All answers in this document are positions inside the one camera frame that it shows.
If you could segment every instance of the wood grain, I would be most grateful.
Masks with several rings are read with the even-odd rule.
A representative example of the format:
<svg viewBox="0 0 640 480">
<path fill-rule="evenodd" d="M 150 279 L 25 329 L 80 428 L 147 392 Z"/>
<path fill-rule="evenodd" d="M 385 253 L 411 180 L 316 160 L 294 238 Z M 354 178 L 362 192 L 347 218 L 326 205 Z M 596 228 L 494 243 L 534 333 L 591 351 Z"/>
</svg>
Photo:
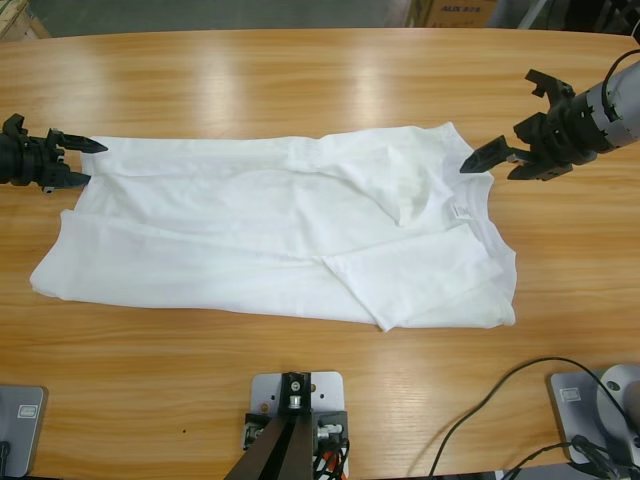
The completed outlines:
<svg viewBox="0 0 640 480">
<path fill-rule="evenodd" d="M 0 117 L 32 134 L 256 138 L 453 121 L 475 147 L 546 101 L 529 68 L 577 91 L 628 38 L 491 30 L 154 33 L 0 46 Z M 29 275 L 77 191 L 0 188 L 0 383 L 50 391 L 34 473 L 222 478 L 240 455 L 251 378 L 338 370 L 352 478 L 424 474 L 438 432 L 517 363 L 564 355 L 640 362 L 640 154 L 621 149 L 552 182 L 495 171 L 490 213 L 518 254 L 518 321 L 394 330 L 204 310 L 63 302 Z M 509 381 L 449 445 L 439 471 L 513 465 L 558 440 L 545 364 Z M 560 452 L 540 463 L 562 460 Z"/>
</svg>

